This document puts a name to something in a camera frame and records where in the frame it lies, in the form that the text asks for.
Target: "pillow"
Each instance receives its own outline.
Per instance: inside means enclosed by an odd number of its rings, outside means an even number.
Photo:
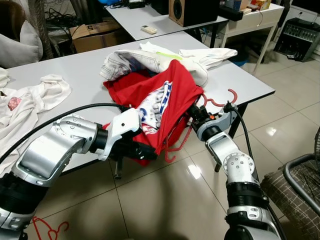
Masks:
[[[24,21],[21,27],[20,43],[29,46],[38,46],[38,61],[42,58],[44,54],[42,42],[34,27],[27,20]]]
[[[0,34],[0,67],[13,68],[39,61],[39,47],[29,46]]]

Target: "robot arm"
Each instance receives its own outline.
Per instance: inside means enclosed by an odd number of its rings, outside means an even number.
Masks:
[[[241,152],[231,137],[223,132],[235,119],[235,112],[230,111],[232,108],[236,106],[228,103],[216,115],[208,114],[204,107],[193,105],[189,109],[198,138],[205,142],[213,160],[227,175],[229,209],[225,220],[230,229],[224,239],[279,240],[281,237],[268,210],[268,197],[254,177],[254,160]]]
[[[96,153],[104,161],[116,142],[130,140],[140,132],[140,117],[133,108],[114,117],[108,130],[75,114],[56,121],[0,179],[0,239],[27,239],[23,229],[73,153]]]
[[[204,106],[193,105],[188,110],[198,138],[205,142],[213,159],[227,175],[229,209],[225,219],[230,229],[225,240],[279,240],[267,208],[268,198],[254,174],[253,159],[241,152],[223,132],[236,118],[235,112],[230,111],[230,103],[226,106],[214,115],[208,114]],[[47,133],[27,147],[12,171],[0,179],[0,239],[28,239],[23,229],[28,227],[38,204],[73,153],[92,152],[98,154],[99,160],[106,160],[113,153],[125,152],[128,157],[142,159],[139,148],[132,141],[128,142],[140,132],[140,117],[133,108],[116,116],[108,130],[77,115],[55,122]]]

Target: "chair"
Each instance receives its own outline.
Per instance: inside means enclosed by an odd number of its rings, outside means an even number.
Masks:
[[[305,240],[320,239],[320,128],[315,154],[288,162],[267,174],[261,187]]]

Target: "pink patch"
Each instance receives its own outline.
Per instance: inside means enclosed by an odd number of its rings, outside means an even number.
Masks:
[[[13,109],[15,109],[19,103],[21,102],[21,99],[18,97],[12,97],[8,103],[8,107],[9,109],[12,111]]]

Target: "speaker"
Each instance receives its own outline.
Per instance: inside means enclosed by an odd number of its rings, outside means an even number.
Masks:
[[[220,0],[169,0],[169,18],[188,27],[217,20]]]

